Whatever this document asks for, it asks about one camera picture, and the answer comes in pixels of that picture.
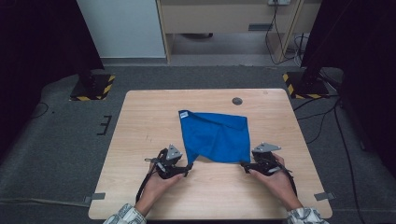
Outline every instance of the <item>blue cloth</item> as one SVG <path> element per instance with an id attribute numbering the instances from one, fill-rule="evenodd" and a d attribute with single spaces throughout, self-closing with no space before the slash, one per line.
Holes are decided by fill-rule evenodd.
<path id="1" fill-rule="evenodd" d="M 199 155 L 218 162 L 250 162 L 246 117 L 178 111 L 188 163 Z"/>

